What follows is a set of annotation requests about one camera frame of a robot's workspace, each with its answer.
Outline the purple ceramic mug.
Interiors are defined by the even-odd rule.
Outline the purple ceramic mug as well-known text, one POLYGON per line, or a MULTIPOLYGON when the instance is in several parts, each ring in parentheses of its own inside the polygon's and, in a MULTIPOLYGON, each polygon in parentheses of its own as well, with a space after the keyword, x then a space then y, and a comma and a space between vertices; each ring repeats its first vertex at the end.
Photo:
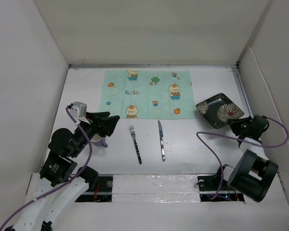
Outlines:
POLYGON ((94 137, 91 139, 91 143, 98 147, 104 147, 104 148, 108 147, 108 144, 106 143, 106 138, 101 137, 98 134, 94 135, 94 137))

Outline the dark floral rectangular plate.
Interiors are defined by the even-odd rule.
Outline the dark floral rectangular plate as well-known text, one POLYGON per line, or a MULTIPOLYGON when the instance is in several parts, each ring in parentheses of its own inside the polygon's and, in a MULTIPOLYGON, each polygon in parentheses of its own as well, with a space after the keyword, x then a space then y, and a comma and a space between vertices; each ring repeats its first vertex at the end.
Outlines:
POLYGON ((229 119, 240 119, 244 112, 224 93, 218 93, 196 105, 196 109, 215 129, 228 124, 229 119))

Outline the green cartoon print cloth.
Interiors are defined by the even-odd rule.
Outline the green cartoon print cloth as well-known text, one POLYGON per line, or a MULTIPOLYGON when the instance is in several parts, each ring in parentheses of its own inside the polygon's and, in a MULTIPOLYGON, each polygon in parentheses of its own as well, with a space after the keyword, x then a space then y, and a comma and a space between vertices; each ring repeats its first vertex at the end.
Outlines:
POLYGON ((189 71, 109 70, 100 110, 126 119, 193 119, 189 71))

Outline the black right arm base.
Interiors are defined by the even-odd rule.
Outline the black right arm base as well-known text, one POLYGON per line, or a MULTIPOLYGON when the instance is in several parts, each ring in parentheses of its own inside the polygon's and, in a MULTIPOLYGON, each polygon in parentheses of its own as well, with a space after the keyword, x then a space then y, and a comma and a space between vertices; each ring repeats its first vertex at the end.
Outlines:
POLYGON ((214 174, 198 175, 194 188, 199 190, 200 202, 245 202, 242 193, 227 185, 233 169, 223 165, 214 174))

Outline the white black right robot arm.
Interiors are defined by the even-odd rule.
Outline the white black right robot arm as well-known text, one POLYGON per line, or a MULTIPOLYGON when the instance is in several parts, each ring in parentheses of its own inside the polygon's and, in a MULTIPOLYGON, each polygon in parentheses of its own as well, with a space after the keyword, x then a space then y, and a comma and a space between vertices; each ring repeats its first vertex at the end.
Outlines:
POLYGON ((234 168, 224 165, 223 173, 213 177, 213 184, 220 190, 228 186, 260 202, 278 170, 278 165, 268 159, 261 147, 260 137, 269 128, 269 121, 264 116, 256 115, 229 119, 228 124, 239 139, 238 147, 242 155, 234 168))

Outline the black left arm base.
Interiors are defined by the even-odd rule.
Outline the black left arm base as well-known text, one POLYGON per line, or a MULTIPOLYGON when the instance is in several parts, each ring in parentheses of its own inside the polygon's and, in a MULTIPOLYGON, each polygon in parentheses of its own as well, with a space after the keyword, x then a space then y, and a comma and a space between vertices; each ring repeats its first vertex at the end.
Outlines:
POLYGON ((98 178, 96 186, 88 189, 75 202, 93 202, 104 203, 112 202, 113 175, 101 175, 98 178))

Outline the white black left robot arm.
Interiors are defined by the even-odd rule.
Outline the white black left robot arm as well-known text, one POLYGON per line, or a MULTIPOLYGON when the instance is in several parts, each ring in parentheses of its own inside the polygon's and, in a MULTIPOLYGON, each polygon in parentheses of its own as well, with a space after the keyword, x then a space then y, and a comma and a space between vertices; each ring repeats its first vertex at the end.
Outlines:
POLYGON ((88 166, 92 138, 111 136, 120 119, 109 112, 66 113, 77 126, 74 132, 56 130, 48 145, 50 152, 39 172, 34 199, 17 209, 1 225, 1 231, 52 231, 62 212, 86 190, 98 184, 98 172, 88 166))

